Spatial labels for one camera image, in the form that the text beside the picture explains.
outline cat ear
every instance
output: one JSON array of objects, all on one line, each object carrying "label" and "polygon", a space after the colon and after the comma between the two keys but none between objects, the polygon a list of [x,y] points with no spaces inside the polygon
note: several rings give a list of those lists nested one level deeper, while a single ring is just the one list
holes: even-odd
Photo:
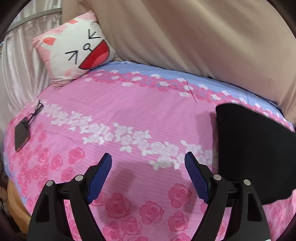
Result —
[{"label": "cat ear", "polygon": [[42,47],[50,50],[56,41],[56,34],[48,34],[42,39]]}]

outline smartphone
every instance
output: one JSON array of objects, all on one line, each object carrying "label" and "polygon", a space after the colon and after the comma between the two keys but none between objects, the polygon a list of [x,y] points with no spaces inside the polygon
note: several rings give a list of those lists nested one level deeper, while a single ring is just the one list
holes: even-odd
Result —
[{"label": "smartphone", "polygon": [[19,152],[30,140],[30,128],[26,126],[27,118],[23,118],[15,127],[15,151]]}]

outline satin curtain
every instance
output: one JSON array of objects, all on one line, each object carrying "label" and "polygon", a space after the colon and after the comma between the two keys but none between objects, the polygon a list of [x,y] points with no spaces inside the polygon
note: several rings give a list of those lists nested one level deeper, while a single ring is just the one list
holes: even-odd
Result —
[{"label": "satin curtain", "polygon": [[[13,23],[32,14],[59,8],[62,0],[32,0]],[[61,25],[61,14],[34,19],[6,34],[0,71],[0,144],[8,122],[50,84],[45,65],[32,39]]]}]

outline pillow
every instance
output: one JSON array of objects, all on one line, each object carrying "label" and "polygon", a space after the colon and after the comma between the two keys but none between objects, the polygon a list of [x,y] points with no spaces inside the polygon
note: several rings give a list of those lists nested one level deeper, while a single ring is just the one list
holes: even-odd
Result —
[{"label": "pillow", "polygon": [[34,38],[33,45],[55,88],[110,62],[115,55],[92,11]]}]

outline white rose pattern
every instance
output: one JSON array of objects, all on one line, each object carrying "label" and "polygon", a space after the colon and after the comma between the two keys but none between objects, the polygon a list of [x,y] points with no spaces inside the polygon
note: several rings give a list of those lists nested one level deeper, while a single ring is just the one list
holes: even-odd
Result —
[{"label": "white rose pattern", "polygon": [[127,127],[126,126],[118,126],[117,129],[116,129],[116,131],[115,131],[115,133],[117,135],[120,135],[121,136],[121,135],[125,134],[126,131],[127,131]]},{"label": "white rose pattern", "polygon": [[160,168],[174,168],[176,170],[181,167],[185,168],[184,158],[188,151],[195,155],[199,163],[218,168],[218,150],[216,148],[203,151],[201,145],[187,144],[185,140],[180,140],[181,145],[169,142],[150,142],[149,139],[152,137],[149,130],[133,131],[133,127],[121,126],[118,123],[112,125],[95,123],[92,116],[86,116],[75,111],[69,114],[62,111],[62,107],[57,104],[46,104],[46,100],[43,100],[43,103],[44,108],[41,114],[46,113],[47,117],[53,119],[51,125],[68,125],[68,130],[78,131],[82,134],[84,144],[96,143],[102,145],[107,142],[115,142],[120,145],[120,151],[128,153],[133,150],[141,151],[142,156],[153,157],[153,160],[148,161],[148,163],[156,171]]},{"label": "white rose pattern", "polygon": [[133,140],[133,138],[130,135],[123,136],[121,138],[121,144],[127,146],[127,145],[131,144],[132,140]]},{"label": "white rose pattern", "polygon": [[112,134],[110,132],[104,135],[104,140],[105,141],[112,141],[113,138],[114,138],[114,134]]},{"label": "white rose pattern", "polygon": [[168,156],[176,156],[179,151],[179,147],[173,144],[165,143],[167,146],[165,148],[165,152]]},{"label": "white rose pattern", "polygon": [[161,142],[154,142],[151,144],[151,150],[154,154],[163,154],[165,151],[165,146]]}]

